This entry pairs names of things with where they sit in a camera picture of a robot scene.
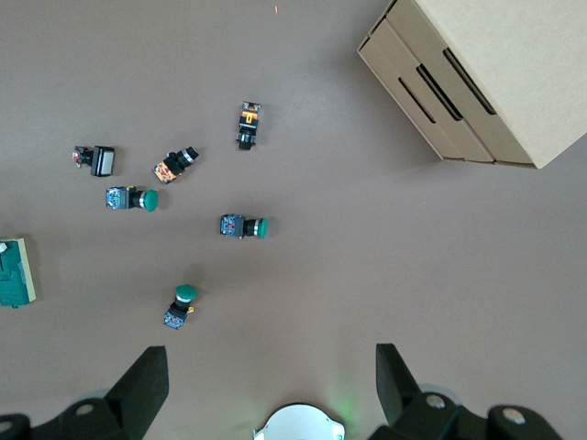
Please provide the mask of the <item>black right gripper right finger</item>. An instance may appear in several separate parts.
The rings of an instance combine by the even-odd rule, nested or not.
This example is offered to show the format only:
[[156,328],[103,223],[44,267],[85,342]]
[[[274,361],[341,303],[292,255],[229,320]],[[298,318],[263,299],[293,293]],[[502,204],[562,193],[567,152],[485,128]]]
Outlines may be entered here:
[[369,440],[562,440],[539,413],[495,405],[485,417],[438,391],[423,391],[393,344],[376,346],[376,390],[386,423]]

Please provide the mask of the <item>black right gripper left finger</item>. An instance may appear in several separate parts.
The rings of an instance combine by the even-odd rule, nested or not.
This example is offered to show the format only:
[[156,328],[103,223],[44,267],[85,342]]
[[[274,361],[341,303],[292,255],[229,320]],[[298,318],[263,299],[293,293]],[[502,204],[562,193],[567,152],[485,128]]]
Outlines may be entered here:
[[23,413],[0,414],[0,440],[142,440],[169,395],[165,346],[150,346],[102,398],[77,401],[32,426]]

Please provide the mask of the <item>green load switch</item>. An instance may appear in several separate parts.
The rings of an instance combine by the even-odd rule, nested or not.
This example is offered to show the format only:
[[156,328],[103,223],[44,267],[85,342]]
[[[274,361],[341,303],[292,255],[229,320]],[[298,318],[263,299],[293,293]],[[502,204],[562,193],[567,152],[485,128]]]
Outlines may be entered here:
[[23,238],[0,238],[0,306],[13,309],[37,298]]

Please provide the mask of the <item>green mushroom push button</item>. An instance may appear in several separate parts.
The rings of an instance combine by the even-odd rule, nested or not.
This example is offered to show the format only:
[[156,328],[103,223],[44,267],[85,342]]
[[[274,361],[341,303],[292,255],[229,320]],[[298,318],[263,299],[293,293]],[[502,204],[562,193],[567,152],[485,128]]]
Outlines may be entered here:
[[105,204],[113,210],[138,208],[153,212],[159,204],[159,195],[152,189],[136,186],[114,186],[105,189]]
[[188,284],[178,286],[175,289],[174,301],[163,317],[163,323],[172,329],[179,330],[187,316],[194,311],[192,302],[196,298],[197,291],[193,286]]
[[267,233],[266,218],[247,218],[241,214],[223,214],[219,220],[219,233],[224,237],[256,237],[264,239]]

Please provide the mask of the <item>brown table cover sheet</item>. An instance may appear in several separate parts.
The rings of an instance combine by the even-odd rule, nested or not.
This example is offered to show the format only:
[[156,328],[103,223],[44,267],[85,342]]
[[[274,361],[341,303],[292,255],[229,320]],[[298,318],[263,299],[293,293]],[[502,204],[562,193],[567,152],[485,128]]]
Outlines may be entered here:
[[[364,439],[393,343],[471,411],[587,440],[587,139],[543,170],[440,160],[357,54],[387,3],[0,0],[0,237],[25,239],[37,291],[0,307],[0,413],[41,424],[163,345],[146,440],[250,440],[288,402]],[[75,146],[115,148],[112,174]],[[114,186],[158,207],[110,209]],[[224,214],[266,237],[221,236]]]

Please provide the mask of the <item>black square indicator button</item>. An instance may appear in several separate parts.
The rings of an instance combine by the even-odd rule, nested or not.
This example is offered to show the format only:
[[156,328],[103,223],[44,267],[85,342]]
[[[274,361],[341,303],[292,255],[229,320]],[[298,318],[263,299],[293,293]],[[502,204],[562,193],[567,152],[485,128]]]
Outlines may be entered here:
[[116,149],[113,147],[94,146],[92,148],[75,146],[72,160],[78,168],[88,166],[90,174],[95,177],[108,177],[112,174]]

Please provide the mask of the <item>brown cardboard box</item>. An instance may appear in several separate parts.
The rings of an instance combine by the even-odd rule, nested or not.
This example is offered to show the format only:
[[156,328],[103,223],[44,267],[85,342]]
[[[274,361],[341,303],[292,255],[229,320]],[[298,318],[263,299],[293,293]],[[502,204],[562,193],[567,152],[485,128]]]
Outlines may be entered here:
[[587,0],[390,0],[357,52],[443,160],[540,170],[587,134]]

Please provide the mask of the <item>black orange selector switch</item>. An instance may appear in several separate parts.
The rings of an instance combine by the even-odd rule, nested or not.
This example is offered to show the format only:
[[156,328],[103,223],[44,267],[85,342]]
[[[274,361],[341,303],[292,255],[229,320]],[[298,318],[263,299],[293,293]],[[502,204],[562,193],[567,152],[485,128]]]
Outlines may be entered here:
[[162,184],[168,184],[180,177],[183,172],[197,162],[199,153],[193,147],[169,152],[163,161],[158,162],[152,172]]
[[256,144],[261,104],[244,101],[238,121],[236,141],[240,150],[251,150]]

